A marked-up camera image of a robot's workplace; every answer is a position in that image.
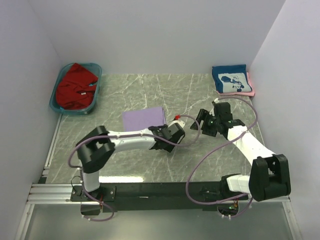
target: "teal plastic basket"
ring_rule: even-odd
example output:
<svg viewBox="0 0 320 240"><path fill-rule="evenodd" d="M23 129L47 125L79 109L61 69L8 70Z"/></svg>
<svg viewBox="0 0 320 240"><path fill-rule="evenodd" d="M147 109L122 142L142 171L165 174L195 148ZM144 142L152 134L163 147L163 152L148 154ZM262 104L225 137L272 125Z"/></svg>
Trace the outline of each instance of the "teal plastic basket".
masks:
<svg viewBox="0 0 320 240"><path fill-rule="evenodd" d="M93 100L92 103L83 109L77 109L77 110L67 110L67 109L63 109L56 101L56 91L57 91L57 87L59 85L59 83L62 81L62 79L64 78L64 76L66 75L66 73L69 71L69 69L71 68L71 66L74 63L70 63L66 66L64 66L60 72L59 75L56 79L52 94L51 94L51 98L50 98L50 107L52 108L52 110L54 110L57 113L60 114L68 114L68 115L84 115L84 114L89 114L92 112L92 110L95 107L96 101L97 101L97 97L98 97L98 91L99 91L99 86L100 86L100 80L101 80L101 75L102 75L102 69L101 67L96 64L96 63L79 63L82 67L84 67L85 69L89 70L91 73L93 73L94 75L96 75L98 77L98 81L96 82L96 89L95 89L95 93L93 96Z"/></svg>

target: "lavender cloth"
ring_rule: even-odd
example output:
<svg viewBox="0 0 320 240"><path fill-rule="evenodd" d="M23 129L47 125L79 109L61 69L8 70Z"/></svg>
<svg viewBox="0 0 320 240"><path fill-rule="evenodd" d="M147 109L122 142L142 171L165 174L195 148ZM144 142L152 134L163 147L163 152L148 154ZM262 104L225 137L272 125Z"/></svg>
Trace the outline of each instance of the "lavender cloth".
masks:
<svg viewBox="0 0 320 240"><path fill-rule="evenodd" d="M161 106L122 113L124 131L132 132L146 129L150 126L166 124L165 111Z"/></svg>

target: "marble surface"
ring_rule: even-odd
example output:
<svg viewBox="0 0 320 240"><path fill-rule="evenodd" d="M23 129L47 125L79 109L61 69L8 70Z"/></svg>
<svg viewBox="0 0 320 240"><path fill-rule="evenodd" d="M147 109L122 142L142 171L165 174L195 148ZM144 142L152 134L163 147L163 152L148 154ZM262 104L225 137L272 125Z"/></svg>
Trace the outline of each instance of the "marble surface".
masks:
<svg viewBox="0 0 320 240"><path fill-rule="evenodd" d="M70 183L79 173L67 165L75 144L93 128L104 125L107 130L124 130L122 112L162 106L169 123L177 114L197 116L201 108L211 110L212 101L218 97L214 81L209 74L111 74L101 82L97 104L88 115L63 115L56 136L46 183ZM254 121L254 113L244 102L230 99L233 118L246 125ZM184 119L186 137L191 141L197 134L190 130L192 121ZM259 127L251 133L262 141ZM181 182L185 181L200 159L226 140L222 135L200 135L190 147L176 147L171 153L164 150L131 150L111 156L100 170L101 182ZM75 155L74 164L79 160ZM221 176L239 173L250 174L251 166L233 145L226 146L198 168L193 181L219 181Z"/></svg>

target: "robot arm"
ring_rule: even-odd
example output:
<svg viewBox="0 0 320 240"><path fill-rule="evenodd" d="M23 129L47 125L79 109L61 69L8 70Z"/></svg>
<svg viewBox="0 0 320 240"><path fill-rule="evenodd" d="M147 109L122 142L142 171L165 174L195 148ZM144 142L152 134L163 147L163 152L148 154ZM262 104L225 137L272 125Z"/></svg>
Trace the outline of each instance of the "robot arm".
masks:
<svg viewBox="0 0 320 240"><path fill-rule="evenodd" d="M249 175L232 174L222 177L231 192L251 194L256 201L287 196L291 192L288 160L283 154L275 154L261 144L239 119L233 119L228 102L212 102L213 109L209 112L201 109L196 118L202 123L202 133L215 137L222 134L242 152L251 165ZM190 127L197 130L196 123Z"/></svg>
<svg viewBox="0 0 320 240"><path fill-rule="evenodd" d="M106 164L112 154L134 149L159 150L163 149L169 153L175 146L152 136L162 137L170 142L179 144L185 137L182 120L174 120L169 126L151 126L140 131L115 132L107 131L104 126L98 126L85 136L77 145L86 139L95 136L117 136L116 138L101 138L84 144L77 150L78 158L81 160L83 169L83 183L88 193L93 193L100 187L99 171ZM121 138L124 135L138 135Z"/></svg>

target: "folded towel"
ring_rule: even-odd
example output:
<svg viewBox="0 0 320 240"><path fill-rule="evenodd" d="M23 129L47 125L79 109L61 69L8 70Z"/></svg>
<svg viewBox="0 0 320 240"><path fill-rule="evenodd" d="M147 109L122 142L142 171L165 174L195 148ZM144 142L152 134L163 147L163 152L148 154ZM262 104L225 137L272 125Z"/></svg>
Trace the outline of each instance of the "folded towel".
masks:
<svg viewBox="0 0 320 240"><path fill-rule="evenodd" d="M252 88L252 91L250 92L230 92L230 93L219 93L218 91L218 94L220 95L242 95L242 96L249 96L249 97L253 97L255 95L255 90L254 88L252 87L252 83L251 83L251 79L250 79L250 76L249 76L249 73L247 72L246 73L246 78L248 79L248 84L249 86Z"/></svg>
<svg viewBox="0 0 320 240"><path fill-rule="evenodd" d="M165 111L161 106L122 113L122 121L126 132L139 131L150 126L166 124Z"/></svg>
<svg viewBox="0 0 320 240"><path fill-rule="evenodd" d="M220 94L248 93L252 91L248 83L246 65L213 66L212 77Z"/></svg>

